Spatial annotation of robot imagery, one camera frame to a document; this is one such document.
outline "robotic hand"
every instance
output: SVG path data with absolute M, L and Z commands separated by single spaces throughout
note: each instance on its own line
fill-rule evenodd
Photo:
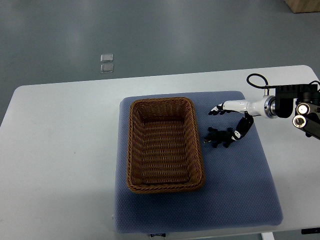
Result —
M 257 86 L 251 83 L 250 77 L 252 76 L 261 77 L 265 86 Z M 237 125 L 231 139 L 228 140 L 229 143 L 242 139 L 247 134 L 254 123 L 253 117 L 255 116 L 263 116 L 267 119 L 290 117 L 293 112 L 294 99 L 296 99 L 296 108 L 292 120 L 293 125 L 304 131 L 307 137 L 313 136 L 320 140 L 319 81 L 313 81 L 309 84 L 269 86 L 267 79 L 257 73 L 250 74 L 246 81 L 255 88 L 264 89 L 262 99 L 225 101 L 209 112 L 209 115 L 214 116 L 231 112 L 244 113 L 244 117 Z M 275 89 L 275 96 L 269 95 L 269 89 Z

